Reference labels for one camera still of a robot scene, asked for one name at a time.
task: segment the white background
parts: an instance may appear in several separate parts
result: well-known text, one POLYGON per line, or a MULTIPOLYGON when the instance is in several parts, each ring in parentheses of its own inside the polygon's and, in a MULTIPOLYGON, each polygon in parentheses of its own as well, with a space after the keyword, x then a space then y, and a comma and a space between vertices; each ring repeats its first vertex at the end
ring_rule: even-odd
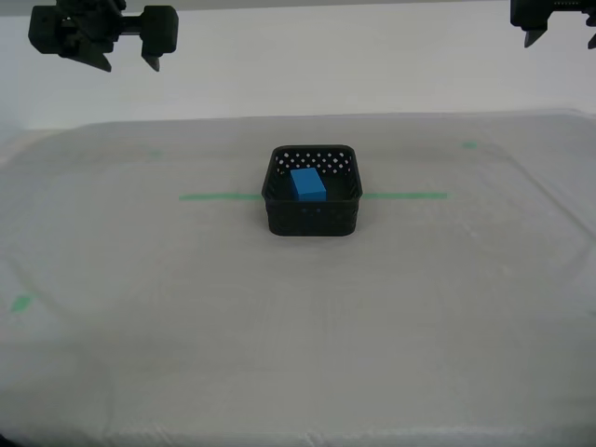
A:
POLYGON ((534 47, 508 2, 181 12, 179 49, 155 74, 137 38, 111 74, 38 54, 28 18, 0 19, 0 121, 26 129, 251 115, 593 112, 596 53, 580 14, 534 47))

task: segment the green tape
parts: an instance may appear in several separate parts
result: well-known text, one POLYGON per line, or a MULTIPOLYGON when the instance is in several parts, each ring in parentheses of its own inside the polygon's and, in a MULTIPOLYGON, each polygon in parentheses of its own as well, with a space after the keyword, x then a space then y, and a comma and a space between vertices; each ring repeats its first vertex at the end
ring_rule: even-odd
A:
POLYGON ((10 312, 13 314, 19 314, 20 312, 24 312, 31 305, 33 300, 34 298, 32 295, 19 295, 10 307, 10 312))
POLYGON ((447 193, 385 193, 364 194, 364 199, 372 200, 443 200, 449 198, 447 193))
MULTIPOLYGON (((365 200, 443 200, 449 198, 447 193, 382 193, 364 194, 365 200)), ((181 201, 208 201, 208 200, 262 200, 258 194, 187 194, 180 196, 181 201)))
POLYGON ((180 196, 181 201, 191 200, 261 200, 258 194, 235 194, 235 193, 216 193, 216 194, 188 194, 180 196))

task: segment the blue block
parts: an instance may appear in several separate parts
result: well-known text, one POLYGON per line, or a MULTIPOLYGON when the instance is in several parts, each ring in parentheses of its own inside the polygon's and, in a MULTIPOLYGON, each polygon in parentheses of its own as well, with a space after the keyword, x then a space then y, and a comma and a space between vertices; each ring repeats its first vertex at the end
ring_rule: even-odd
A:
POLYGON ((301 202, 324 202, 327 190, 315 168, 293 169, 290 171, 294 198, 301 202))

